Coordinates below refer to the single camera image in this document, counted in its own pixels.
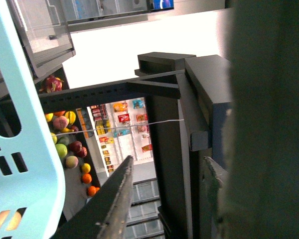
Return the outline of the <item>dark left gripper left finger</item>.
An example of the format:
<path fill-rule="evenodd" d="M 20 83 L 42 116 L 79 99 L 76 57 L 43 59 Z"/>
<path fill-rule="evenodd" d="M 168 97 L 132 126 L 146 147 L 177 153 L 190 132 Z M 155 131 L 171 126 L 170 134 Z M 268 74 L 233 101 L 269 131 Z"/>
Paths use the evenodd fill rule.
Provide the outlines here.
<path fill-rule="evenodd" d="M 127 156 L 96 195 L 53 239 L 122 239 L 133 195 L 134 159 Z"/>

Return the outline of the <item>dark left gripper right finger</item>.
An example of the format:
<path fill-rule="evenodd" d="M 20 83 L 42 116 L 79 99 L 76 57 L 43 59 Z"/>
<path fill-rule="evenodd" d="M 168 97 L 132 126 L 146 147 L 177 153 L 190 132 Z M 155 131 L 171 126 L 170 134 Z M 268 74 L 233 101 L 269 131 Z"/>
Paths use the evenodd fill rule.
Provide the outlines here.
<path fill-rule="evenodd" d="M 228 172 L 211 157 L 203 158 L 203 176 L 207 202 L 211 211 L 212 238 L 221 239 L 222 217 L 219 215 L 219 195 Z"/>

